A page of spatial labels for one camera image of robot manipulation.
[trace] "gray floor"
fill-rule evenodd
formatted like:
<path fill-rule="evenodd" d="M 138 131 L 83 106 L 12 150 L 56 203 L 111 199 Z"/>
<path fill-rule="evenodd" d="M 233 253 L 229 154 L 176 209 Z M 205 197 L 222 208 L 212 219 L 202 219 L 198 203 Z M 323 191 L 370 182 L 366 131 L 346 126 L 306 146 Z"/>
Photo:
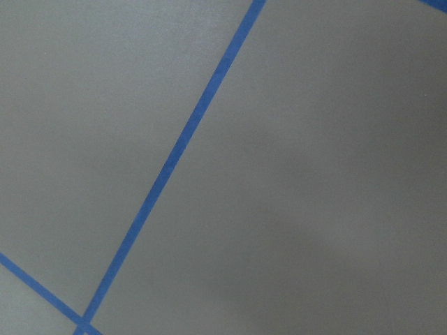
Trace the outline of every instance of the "gray floor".
<path fill-rule="evenodd" d="M 250 1 L 0 5 L 0 251 L 82 314 Z M 269 0 L 93 325 L 445 334 L 447 15 Z M 0 334 L 73 324 L 0 267 Z"/>

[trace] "long blue line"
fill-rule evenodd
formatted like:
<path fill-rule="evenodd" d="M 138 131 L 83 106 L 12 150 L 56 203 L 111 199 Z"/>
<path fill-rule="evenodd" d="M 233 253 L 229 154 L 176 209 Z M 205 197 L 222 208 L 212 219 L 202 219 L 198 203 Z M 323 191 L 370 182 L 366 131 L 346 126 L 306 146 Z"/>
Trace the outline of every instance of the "long blue line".
<path fill-rule="evenodd" d="M 87 332 L 89 335 L 101 335 L 101 333 L 96 330 L 93 326 L 89 324 L 79 314 L 77 314 L 73 309 L 67 306 L 62 300 L 52 294 L 49 290 L 43 287 L 38 281 L 33 279 L 25 271 L 20 269 L 12 260 L 7 258 L 3 253 L 0 253 L 0 264 L 16 275 L 21 281 L 27 284 L 31 289 L 33 289 L 38 295 L 44 298 L 47 302 L 58 309 L 62 314 L 64 314 L 68 319 L 73 321 L 78 325 L 80 329 Z"/>
<path fill-rule="evenodd" d="M 447 13 L 447 0 L 421 0 L 421 1 Z"/>
<path fill-rule="evenodd" d="M 169 154 L 168 159 L 166 160 L 164 166 L 162 167 L 158 177 L 156 178 L 152 188 L 149 191 L 145 201 L 143 202 L 140 210 L 138 211 L 136 217 L 133 219 L 132 225 L 129 228 L 129 231 L 126 233 L 126 236 L 119 246 L 117 253 L 115 254 L 112 262 L 110 263 L 107 272 L 105 273 L 103 279 L 101 280 L 93 298 L 91 299 L 87 310 L 84 313 L 83 318 L 87 322 L 91 322 L 93 317 L 95 316 L 99 306 L 101 305 L 107 291 L 109 290 L 112 282 L 114 281 L 119 269 L 121 268 L 126 256 L 132 248 L 133 243 L 135 242 L 138 234 L 141 231 L 141 228 L 145 224 L 147 217 L 149 216 L 152 208 L 154 207 L 157 199 L 160 196 L 161 191 L 169 180 L 169 177 L 173 173 L 175 166 L 177 165 L 180 157 L 183 154 L 183 151 L 186 149 L 186 146 L 189 143 L 194 131 L 197 129 L 200 120 L 202 119 L 204 113 L 206 112 L 208 106 L 211 103 L 211 100 L 214 98 L 214 95 L 217 92 L 217 89 L 220 87 L 222 80 L 224 80 L 228 69 L 230 68 L 232 62 L 234 61 L 237 53 L 242 47 L 245 38 L 247 37 L 250 29 L 252 28 L 256 18 L 259 16 L 266 0 L 253 0 L 251 3 L 247 13 L 244 16 L 244 19 L 240 23 L 239 28 L 235 32 L 233 39 L 230 42 L 230 45 L 227 47 L 225 53 L 223 54 L 219 65 L 216 67 L 210 81 L 205 87 L 202 96 L 197 102 L 194 111 L 192 112 L 189 120 L 186 123 L 186 126 L 183 128 L 183 131 L 180 133 L 180 136 L 173 147 L 173 150 Z M 81 329 L 76 329 L 73 335 L 82 335 Z"/>

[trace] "blue tape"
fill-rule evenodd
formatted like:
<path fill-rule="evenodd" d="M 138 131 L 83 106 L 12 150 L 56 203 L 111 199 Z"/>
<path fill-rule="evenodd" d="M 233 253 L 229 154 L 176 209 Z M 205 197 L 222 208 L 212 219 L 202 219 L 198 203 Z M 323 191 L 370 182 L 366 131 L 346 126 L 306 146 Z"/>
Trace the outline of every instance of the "blue tape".
<path fill-rule="evenodd" d="M 420 1 L 447 13 L 447 0 L 420 0 Z"/>
<path fill-rule="evenodd" d="M 21 281 L 27 284 L 31 289 L 33 289 L 38 295 L 44 298 L 47 302 L 53 305 L 57 310 L 64 314 L 68 319 L 73 321 L 80 329 L 89 335 L 101 335 L 101 333 L 96 330 L 93 326 L 89 324 L 79 314 L 77 314 L 73 309 L 68 307 L 62 300 L 52 294 L 38 281 L 33 279 L 25 271 L 20 269 L 12 260 L 7 258 L 3 253 L 0 253 L 0 264 L 16 275 Z"/>
<path fill-rule="evenodd" d="M 244 19 L 237 28 L 233 39 L 230 42 L 230 45 L 227 47 L 225 53 L 223 54 L 216 70 L 214 71 L 210 81 L 205 87 L 202 96 L 197 102 L 194 111 L 192 112 L 189 120 L 186 123 L 186 126 L 183 128 L 183 131 L 180 133 L 178 140 L 176 141 L 173 150 L 169 154 L 168 159 L 166 160 L 164 166 L 161 168 L 161 171 L 156 178 L 152 188 L 149 191 L 145 201 L 143 202 L 140 210 L 138 211 L 136 217 L 133 219 L 132 225 L 129 228 L 129 231 L 126 233 L 126 236 L 119 246 L 117 253 L 115 254 L 112 262 L 110 263 L 107 272 L 105 273 L 103 279 L 101 280 L 93 298 L 91 299 L 87 310 L 85 311 L 83 318 L 87 322 L 91 322 L 93 317 L 95 316 L 99 306 L 101 305 L 107 291 L 109 290 L 112 282 L 114 281 L 119 269 L 121 268 L 126 256 L 129 254 L 129 251 L 132 248 L 133 243 L 135 242 L 138 234 L 141 231 L 141 228 L 145 224 L 147 217 L 149 216 L 152 208 L 154 207 L 156 201 L 158 200 L 161 191 L 164 186 L 168 182 L 171 174 L 175 166 L 177 165 L 180 157 L 183 154 L 183 151 L 186 149 L 186 146 L 189 143 L 192 135 L 197 129 L 200 120 L 203 118 L 208 106 L 211 103 L 211 100 L 214 98 L 214 95 L 217 92 L 217 89 L 220 87 L 222 80 L 224 80 L 228 69 L 230 68 L 232 62 L 234 61 L 237 53 L 242 47 L 245 38 L 247 37 L 250 29 L 252 28 L 256 18 L 259 16 L 266 0 L 253 0 L 251 3 L 247 13 L 244 16 Z M 76 329 L 73 335 L 82 335 L 81 329 Z"/>

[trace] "diagonal blue line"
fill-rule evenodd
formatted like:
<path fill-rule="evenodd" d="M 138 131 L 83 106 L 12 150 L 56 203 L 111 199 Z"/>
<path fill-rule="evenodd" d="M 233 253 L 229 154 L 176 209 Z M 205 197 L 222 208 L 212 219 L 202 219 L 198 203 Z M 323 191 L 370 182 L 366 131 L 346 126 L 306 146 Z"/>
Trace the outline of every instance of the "diagonal blue line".
<path fill-rule="evenodd" d="M 96 330 L 93 326 L 89 324 L 79 314 L 77 314 L 73 309 L 67 306 L 62 300 L 52 294 L 38 281 L 28 275 L 25 271 L 20 269 L 12 260 L 7 258 L 3 253 L 0 253 L 0 264 L 16 275 L 21 281 L 27 284 L 31 289 L 33 289 L 38 295 L 44 298 L 47 302 L 58 309 L 62 314 L 64 314 L 68 319 L 73 321 L 78 325 L 80 329 L 87 332 L 89 335 L 101 335 L 101 333 Z"/>
<path fill-rule="evenodd" d="M 421 0 L 421 1 L 447 13 L 447 0 Z"/>
<path fill-rule="evenodd" d="M 232 62 L 234 61 L 237 53 L 242 47 L 245 38 L 247 37 L 250 29 L 252 28 L 256 18 L 259 16 L 266 0 L 253 0 L 251 3 L 247 13 L 244 16 L 244 19 L 240 23 L 233 39 L 231 40 L 229 46 L 227 47 L 225 53 L 223 54 L 221 61 L 219 62 L 216 70 L 214 71 L 210 81 L 205 87 L 202 96 L 197 102 L 194 111 L 192 112 L 189 120 L 187 121 L 183 131 L 180 133 L 180 136 L 175 143 L 173 150 L 169 154 L 168 159 L 166 160 L 164 166 L 161 168 L 161 171 L 156 178 L 152 188 L 149 191 L 145 201 L 143 202 L 140 210 L 138 211 L 136 217 L 133 219 L 132 225 L 129 228 L 129 231 L 126 233 L 126 236 L 119 246 L 117 253 L 115 254 L 112 262 L 110 263 L 107 272 L 105 273 L 103 279 L 101 280 L 93 298 L 91 299 L 87 310 L 84 313 L 83 318 L 87 322 L 91 322 L 93 317 L 95 316 L 99 306 L 101 305 L 107 291 L 109 290 L 112 282 L 114 281 L 119 269 L 121 268 L 126 256 L 132 248 L 133 243 L 135 242 L 138 234 L 141 231 L 141 228 L 145 224 L 147 217 L 149 216 L 152 208 L 154 207 L 156 201 L 158 200 L 161 191 L 169 180 L 169 177 L 173 173 L 175 166 L 177 165 L 180 157 L 183 154 L 183 151 L 186 149 L 186 146 L 189 143 L 194 131 L 196 131 L 200 120 L 205 114 L 208 106 L 211 103 L 211 100 L 214 98 L 214 95 L 217 92 L 217 89 L 220 87 L 222 80 L 224 80 L 228 69 L 230 68 Z M 82 335 L 81 329 L 76 329 L 73 335 Z"/>

